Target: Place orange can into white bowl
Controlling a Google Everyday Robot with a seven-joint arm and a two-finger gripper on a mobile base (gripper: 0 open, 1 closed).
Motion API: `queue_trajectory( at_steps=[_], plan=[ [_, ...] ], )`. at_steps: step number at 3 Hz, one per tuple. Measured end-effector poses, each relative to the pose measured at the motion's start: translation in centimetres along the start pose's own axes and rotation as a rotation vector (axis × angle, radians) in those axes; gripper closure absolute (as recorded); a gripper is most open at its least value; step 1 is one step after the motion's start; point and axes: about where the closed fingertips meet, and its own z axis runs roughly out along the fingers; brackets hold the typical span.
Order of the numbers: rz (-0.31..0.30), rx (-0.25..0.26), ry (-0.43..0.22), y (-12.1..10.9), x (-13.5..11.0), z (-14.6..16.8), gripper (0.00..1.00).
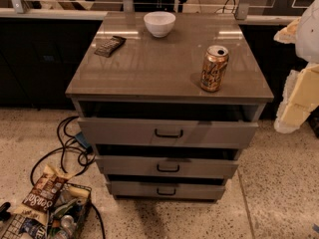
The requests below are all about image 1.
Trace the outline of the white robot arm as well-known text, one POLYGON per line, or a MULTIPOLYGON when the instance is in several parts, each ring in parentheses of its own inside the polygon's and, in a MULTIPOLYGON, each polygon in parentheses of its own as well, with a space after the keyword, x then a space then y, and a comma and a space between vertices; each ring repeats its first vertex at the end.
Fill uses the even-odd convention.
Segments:
POLYGON ((291 133, 319 107, 319 0, 278 31, 274 40, 294 44, 297 57, 307 62, 300 72, 290 71, 274 122, 276 131, 291 133))

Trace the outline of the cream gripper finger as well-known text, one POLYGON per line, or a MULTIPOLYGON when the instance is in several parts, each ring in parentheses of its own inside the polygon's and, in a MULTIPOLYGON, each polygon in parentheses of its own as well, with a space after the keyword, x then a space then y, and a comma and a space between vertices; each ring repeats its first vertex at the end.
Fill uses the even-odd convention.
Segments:
POLYGON ((279 30, 273 40, 283 44, 295 44, 296 43, 296 32, 301 18, 297 18, 290 22, 286 27, 279 30))
POLYGON ((300 72, 291 70, 282 97, 274 128, 280 133, 291 133, 319 107, 319 64, 309 63, 300 72))

